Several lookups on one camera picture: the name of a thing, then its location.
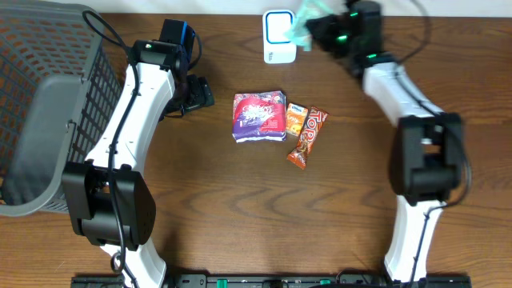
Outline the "teal snack packet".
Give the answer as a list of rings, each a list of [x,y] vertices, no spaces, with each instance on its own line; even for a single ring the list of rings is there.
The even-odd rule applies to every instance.
[[[306,28],[306,22],[347,11],[344,0],[303,0],[295,13],[291,27],[285,31],[284,35],[297,47],[310,52],[313,38]]]

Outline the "red purple floral packet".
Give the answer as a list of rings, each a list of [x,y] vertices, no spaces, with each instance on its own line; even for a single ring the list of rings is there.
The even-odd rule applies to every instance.
[[[232,135],[236,143],[286,140],[286,96],[280,90],[236,94]]]

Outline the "small orange tissue pack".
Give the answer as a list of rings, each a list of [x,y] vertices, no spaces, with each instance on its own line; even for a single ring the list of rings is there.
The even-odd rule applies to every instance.
[[[293,136],[299,136],[308,112],[307,108],[290,103],[286,110],[286,132]]]

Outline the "orange Top chocolate bar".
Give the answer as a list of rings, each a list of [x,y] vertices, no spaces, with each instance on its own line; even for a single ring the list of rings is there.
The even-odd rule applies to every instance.
[[[287,159],[301,169],[306,168],[307,159],[314,146],[320,129],[326,121],[329,114],[312,106],[308,113],[302,131],[298,138],[298,144],[296,147],[287,155]]]

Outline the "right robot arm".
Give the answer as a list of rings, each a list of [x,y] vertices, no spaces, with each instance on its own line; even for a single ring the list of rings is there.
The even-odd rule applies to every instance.
[[[450,194],[472,171],[462,140],[462,119],[433,104],[412,83],[403,62],[383,48],[382,19],[352,10],[306,21],[313,40],[344,60],[395,128],[388,177],[397,211],[384,257],[387,284],[445,286],[429,280],[426,262],[442,212],[460,203]]]

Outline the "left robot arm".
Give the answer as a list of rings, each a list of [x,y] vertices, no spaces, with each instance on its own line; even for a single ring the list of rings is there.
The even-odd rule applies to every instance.
[[[190,43],[137,40],[121,98],[84,162],[62,173],[73,231],[110,256],[112,276],[77,276],[73,287],[160,287],[166,263],[151,234],[156,203],[144,165],[157,124],[211,106],[205,78],[189,74]]]

